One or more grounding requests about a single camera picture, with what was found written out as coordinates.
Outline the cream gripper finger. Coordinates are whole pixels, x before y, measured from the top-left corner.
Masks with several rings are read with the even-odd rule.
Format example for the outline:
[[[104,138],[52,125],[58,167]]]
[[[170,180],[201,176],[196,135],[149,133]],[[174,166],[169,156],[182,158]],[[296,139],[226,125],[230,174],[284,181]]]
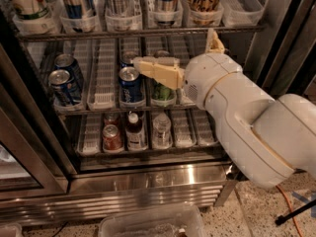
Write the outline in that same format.
[[[215,29],[209,28],[207,31],[207,39],[205,44],[206,53],[223,53],[225,47],[222,41],[219,39],[218,34]]]
[[[142,75],[172,89],[181,89],[184,84],[185,70],[180,67],[180,60],[175,57],[153,56],[135,57],[134,68]]]

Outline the white rounded gripper body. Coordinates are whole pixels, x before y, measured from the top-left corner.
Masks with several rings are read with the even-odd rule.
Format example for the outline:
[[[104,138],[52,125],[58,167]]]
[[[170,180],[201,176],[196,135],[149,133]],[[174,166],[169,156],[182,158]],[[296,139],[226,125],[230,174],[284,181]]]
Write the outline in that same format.
[[[211,88],[223,77],[241,72],[242,67],[222,53],[205,53],[192,58],[185,69],[184,91],[201,110]]]

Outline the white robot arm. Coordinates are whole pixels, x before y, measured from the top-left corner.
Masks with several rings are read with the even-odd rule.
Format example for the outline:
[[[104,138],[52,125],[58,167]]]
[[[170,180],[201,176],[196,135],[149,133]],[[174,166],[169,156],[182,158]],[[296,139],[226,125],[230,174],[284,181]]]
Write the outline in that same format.
[[[272,188],[297,170],[316,178],[316,106],[294,94],[272,98],[225,53],[215,30],[186,68],[172,57],[136,57],[133,64],[207,111],[230,159],[258,187]]]

